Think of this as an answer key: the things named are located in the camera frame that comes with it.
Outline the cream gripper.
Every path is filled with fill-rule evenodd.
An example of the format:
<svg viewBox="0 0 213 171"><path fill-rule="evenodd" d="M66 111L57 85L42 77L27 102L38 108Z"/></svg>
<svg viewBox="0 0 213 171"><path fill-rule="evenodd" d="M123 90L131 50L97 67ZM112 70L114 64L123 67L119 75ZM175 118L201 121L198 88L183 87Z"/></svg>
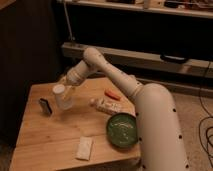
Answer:
<svg viewBox="0 0 213 171"><path fill-rule="evenodd" d="M68 76L62 76L59 80L59 84L62 84L64 86L68 86L67 88L67 92L65 95L65 100L69 100L73 93L74 93L74 85L75 85L76 81L73 77L68 77Z"/></svg>

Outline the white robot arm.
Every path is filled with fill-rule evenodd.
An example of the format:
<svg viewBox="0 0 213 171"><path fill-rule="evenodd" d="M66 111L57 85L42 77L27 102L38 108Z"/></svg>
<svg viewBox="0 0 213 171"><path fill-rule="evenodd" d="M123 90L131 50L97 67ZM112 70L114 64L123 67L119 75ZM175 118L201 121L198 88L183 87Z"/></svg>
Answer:
<svg viewBox="0 0 213 171"><path fill-rule="evenodd" d="M190 171L174 98L161 84L142 84L88 47L66 74L66 84L81 85L101 71L134 105L143 171Z"/></svg>

